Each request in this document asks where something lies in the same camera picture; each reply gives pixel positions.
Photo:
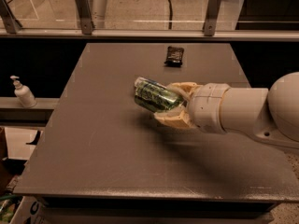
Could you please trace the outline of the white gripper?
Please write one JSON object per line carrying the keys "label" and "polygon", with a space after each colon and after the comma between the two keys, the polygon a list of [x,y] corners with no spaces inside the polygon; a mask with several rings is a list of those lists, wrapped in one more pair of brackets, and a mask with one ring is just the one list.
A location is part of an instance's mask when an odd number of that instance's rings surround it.
{"label": "white gripper", "polygon": [[161,124],[175,129],[198,127],[203,133],[225,133],[221,126],[221,102],[230,89],[227,84],[208,83],[201,86],[194,82],[176,82],[166,86],[188,102],[167,112],[156,112],[154,117]]}

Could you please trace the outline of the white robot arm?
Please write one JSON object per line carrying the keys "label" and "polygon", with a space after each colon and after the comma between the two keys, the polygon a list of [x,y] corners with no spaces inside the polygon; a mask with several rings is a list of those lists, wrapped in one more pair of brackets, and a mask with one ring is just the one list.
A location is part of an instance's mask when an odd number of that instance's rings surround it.
{"label": "white robot arm", "polygon": [[156,112],[165,126],[203,133],[239,133],[268,146],[299,149],[299,73],[279,78],[271,88],[233,88],[226,83],[172,83],[186,106]]}

